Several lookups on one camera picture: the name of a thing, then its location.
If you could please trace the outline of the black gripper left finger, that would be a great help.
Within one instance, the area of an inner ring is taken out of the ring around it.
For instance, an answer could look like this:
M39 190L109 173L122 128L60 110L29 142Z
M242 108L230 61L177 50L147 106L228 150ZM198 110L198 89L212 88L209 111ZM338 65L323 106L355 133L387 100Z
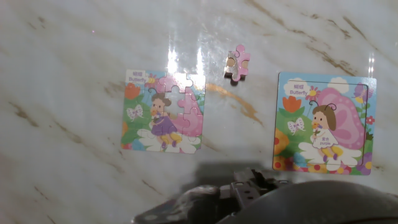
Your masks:
M235 217L259 198L247 182L201 185L133 218L134 224L215 224Z

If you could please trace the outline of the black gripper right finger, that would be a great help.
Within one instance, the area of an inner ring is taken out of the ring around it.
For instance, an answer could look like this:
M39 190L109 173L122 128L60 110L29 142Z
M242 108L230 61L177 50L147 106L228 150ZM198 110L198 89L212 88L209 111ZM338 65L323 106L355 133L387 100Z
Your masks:
M252 168L234 172L234 180L248 184L256 190L274 190L290 184L289 180L278 179L274 172Z

